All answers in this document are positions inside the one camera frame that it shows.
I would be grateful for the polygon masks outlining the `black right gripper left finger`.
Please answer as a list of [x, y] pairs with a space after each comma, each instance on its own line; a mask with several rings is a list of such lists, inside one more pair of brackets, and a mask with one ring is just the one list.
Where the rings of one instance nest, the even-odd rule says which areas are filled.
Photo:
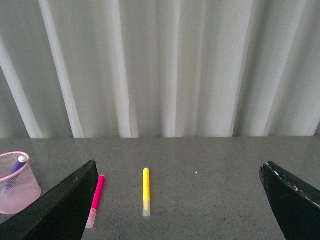
[[98, 184], [89, 160], [26, 209], [0, 225], [2, 240], [80, 240]]

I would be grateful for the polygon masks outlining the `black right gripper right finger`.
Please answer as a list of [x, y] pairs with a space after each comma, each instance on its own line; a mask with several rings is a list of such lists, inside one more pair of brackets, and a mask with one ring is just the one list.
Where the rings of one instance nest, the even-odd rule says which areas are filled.
[[259, 177], [285, 239], [318, 240], [320, 191], [272, 161]]

